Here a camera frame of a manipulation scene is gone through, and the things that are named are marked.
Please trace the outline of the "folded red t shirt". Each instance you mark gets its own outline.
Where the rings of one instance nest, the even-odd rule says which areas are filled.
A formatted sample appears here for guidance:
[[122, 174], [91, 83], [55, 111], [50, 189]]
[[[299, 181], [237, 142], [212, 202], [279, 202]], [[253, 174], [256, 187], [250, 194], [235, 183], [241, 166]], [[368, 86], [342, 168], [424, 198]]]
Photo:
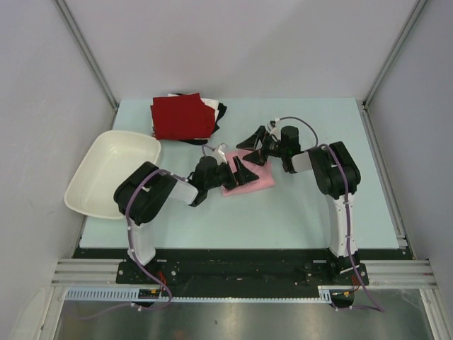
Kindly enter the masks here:
[[215, 109], [199, 93], [155, 97], [150, 109], [158, 140], [205, 139], [214, 132]]

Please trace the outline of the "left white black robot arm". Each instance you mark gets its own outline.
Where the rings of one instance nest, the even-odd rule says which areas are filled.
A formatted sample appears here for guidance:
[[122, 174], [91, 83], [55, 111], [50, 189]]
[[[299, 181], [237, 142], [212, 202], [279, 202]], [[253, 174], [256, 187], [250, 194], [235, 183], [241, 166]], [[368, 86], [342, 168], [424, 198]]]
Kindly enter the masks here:
[[113, 199], [126, 218], [128, 254], [135, 261], [131, 273], [139, 282], [148, 283], [156, 275], [151, 262], [156, 250], [142, 225], [151, 222], [167, 200], [197, 207], [213, 188], [230, 191], [259, 179], [238, 156], [233, 157], [233, 164], [230, 167], [227, 161], [204, 156], [191, 175], [183, 178], [146, 161], [116, 189]]

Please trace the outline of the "right aluminium frame post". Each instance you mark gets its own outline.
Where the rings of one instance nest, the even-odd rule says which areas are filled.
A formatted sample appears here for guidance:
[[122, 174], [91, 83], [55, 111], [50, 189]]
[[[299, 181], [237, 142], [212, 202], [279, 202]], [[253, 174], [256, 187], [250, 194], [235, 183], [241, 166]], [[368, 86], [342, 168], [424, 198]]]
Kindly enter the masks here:
[[415, 30], [418, 21], [422, 17], [425, 9], [429, 4], [430, 0], [417, 0], [414, 3], [408, 17], [404, 21], [402, 28], [400, 29], [395, 41], [392, 44], [390, 51], [386, 55], [383, 65], [380, 67], [376, 77], [374, 78], [374, 81], [372, 82], [372, 85], [370, 86], [364, 99], [362, 100], [362, 106], [365, 110], [368, 110], [378, 90], [384, 83], [388, 73], [397, 61], [398, 56], [402, 53], [405, 44], [407, 43], [412, 32]]

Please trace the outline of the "aluminium front rail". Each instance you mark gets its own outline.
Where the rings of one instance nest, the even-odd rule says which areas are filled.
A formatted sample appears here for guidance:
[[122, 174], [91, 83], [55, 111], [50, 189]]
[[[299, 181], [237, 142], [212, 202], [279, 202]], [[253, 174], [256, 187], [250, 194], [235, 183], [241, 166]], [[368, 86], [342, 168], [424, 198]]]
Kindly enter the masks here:
[[116, 284], [119, 259], [60, 259], [51, 285], [108, 287]]

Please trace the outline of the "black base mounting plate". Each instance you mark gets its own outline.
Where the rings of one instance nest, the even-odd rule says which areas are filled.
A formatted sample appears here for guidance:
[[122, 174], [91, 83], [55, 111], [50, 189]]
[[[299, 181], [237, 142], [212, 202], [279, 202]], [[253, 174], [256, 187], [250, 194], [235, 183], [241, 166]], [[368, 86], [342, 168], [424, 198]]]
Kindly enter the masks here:
[[75, 259], [119, 259], [117, 283], [167, 285], [175, 298], [305, 298], [318, 286], [355, 291], [369, 283], [367, 268], [335, 274], [325, 249], [159, 249], [138, 266], [124, 249], [77, 248]]

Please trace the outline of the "left aluminium frame post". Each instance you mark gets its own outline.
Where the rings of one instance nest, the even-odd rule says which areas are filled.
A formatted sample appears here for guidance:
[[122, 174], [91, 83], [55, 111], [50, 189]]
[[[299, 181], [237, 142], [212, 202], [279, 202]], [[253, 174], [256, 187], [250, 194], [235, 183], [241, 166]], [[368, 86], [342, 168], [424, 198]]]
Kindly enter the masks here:
[[59, 13], [64, 25], [67, 27], [70, 36], [79, 49], [79, 52], [81, 53], [81, 56], [83, 57], [89, 71], [92, 73], [97, 85], [99, 85], [105, 99], [109, 103], [110, 107], [117, 112], [119, 103], [67, 2], [64, 0], [53, 0], [52, 3], [55, 5], [57, 12]]

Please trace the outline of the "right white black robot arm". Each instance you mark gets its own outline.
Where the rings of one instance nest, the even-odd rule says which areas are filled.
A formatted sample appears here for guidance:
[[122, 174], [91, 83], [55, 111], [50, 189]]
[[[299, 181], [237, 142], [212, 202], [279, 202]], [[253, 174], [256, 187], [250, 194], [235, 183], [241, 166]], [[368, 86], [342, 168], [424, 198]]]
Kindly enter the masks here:
[[360, 263], [353, 235], [352, 203], [361, 173], [344, 142], [303, 150], [297, 127], [278, 128], [272, 121], [270, 127], [261, 125], [236, 148], [248, 151], [243, 159], [258, 166], [264, 166], [269, 157], [275, 157], [282, 161], [283, 170], [289, 174], [313, 172], [318, 189], [328, 199], [331, 219], [326, 275], [332, 283], [346, 282]]

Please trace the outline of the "right aluminium side rail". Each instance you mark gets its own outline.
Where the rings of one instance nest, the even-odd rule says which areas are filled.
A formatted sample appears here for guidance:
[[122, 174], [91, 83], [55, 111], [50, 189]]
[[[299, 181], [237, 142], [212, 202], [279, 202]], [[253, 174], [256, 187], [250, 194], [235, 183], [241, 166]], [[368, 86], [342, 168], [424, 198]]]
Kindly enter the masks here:
[[401, 209], [397, 203], [389, 172], [367, 107], [362, 101], [357, 102], [357, 107], [359, 108], [362, 124], [394, 226], [398, 241], [396, 253], [403, 257], [402, 259], [368, 261], [367, 264], [370, 265], [371, 269], [369, 286], [372, 289], [436, 289], [437, 282], [430, 262], [428, 260], [418, 260], [412, 250], [411, 241], [401, 215]]

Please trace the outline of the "aluminium frame post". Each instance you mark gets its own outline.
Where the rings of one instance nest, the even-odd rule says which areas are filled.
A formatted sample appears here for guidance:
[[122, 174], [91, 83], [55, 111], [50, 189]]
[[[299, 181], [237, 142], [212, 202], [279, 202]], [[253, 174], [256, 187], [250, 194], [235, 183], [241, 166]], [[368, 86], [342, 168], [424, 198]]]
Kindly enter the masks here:
[[383, 65], [380, 67], [376, 77], [374, 78], [374, 81], [372, 82], [372, 85], [370, 86], [364, 99], [362, 100], [362, 106], [365, 110], [368, 110], [378, 90], [384, 83], [388, 73], [397, 61], [398, 56], [402, 53], [405, 44], [407, 43], [412, 32], [415, 30], [418, 21], [422, 17], [425, 9], [429, 4], [430, 0], [417, 0], [414, 3], [408, 17], [404, 21], [402, 28], [400, 29], [395, 41], [392, 44], [390, 51], [386, 55]]
[[67, 2], [64, 0], [53, 0], [52, 3], [55, 5], [57, 12], [59, 13], [64, 25], [67, 27], [70, 36], [79, 49], [79, 52], [81, 53], [81, 56], [83, 57], [89, 71], [92, 73], [97, 85], [99, 85], [105, 99], [109, 103], [110, 107], [117, 112], [119, 103]]

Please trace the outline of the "white plastic bin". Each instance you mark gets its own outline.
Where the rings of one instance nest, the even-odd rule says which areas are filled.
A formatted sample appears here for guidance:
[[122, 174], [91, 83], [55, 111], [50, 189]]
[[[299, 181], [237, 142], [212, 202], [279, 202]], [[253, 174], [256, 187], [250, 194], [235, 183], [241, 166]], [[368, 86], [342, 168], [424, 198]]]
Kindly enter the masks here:
[[161, 143], [152, 136], [121, 130], [102, 133], [70, 181], [64, 203], [89, 217], [121, 219], [114, 192], [144, 162], [157, 164], [160, 153]]

